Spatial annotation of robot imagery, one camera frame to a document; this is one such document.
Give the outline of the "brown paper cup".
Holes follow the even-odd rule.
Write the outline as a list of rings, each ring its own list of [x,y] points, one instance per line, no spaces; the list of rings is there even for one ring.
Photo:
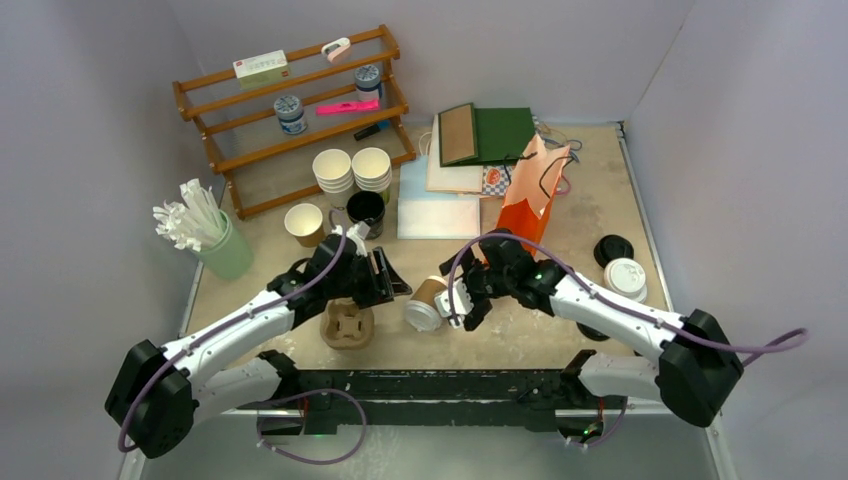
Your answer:
[[[428,276],[415,290],[411,299],[437,309],[438,302],[436,297],[447,288],[448,282],[442,276]]]
[[[311,203],[302,203],[289,209],[284,218],[286,231],[305,248],[318,246],[327,236],[322,210]]]

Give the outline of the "orange paper bag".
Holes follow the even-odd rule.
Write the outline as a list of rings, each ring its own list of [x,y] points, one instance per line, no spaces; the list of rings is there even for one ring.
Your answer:
[[[533,136],[510,174],[496,229],[541,244],[569,155],[568,145],[548,150]]]

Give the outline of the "white cup lid picked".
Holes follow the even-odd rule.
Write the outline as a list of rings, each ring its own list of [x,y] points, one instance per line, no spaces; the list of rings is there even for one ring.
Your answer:
[[[404,306],[404,320],[418,332],[433,332],[440,328],[443,319],[432,305],[409,300]]]

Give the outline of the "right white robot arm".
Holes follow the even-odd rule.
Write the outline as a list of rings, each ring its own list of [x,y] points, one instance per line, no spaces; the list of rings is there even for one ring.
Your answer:
[[[537,260],[528,240],[506,230],[474,239],[484,255],[466,244],[440,264],[450,287],[446,315],[475,330],[492,300],[511,297],[529,310],[571,320],[634,351],[632,357],[596,353],[564,376],[561,392],[576,407],[601,396],[662,402],[681,420],[706,428],[744,373],[739,348],[731,346],[711,314],[689,315],[653,308],[590,281],[548,253]]]

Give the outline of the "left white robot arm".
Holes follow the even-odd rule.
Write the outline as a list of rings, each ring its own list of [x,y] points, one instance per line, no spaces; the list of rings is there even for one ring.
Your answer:
[[[274,277],[245,305],[186,337],[157,346],[133,345],[124,357],[105,401],[118,424],[118,448],[157,458],[182,441],[211,409],[203,388],[214,380],[238,384],[265,374],[259,395],[272,408],[297,399],[298,382],[265,360],[244,374],[227,365],[252,348],[321,315],[332,300],[349,299],[367,309],[411,294],[384,250],[367,250],[353,234],[333,233],[311,257]]]

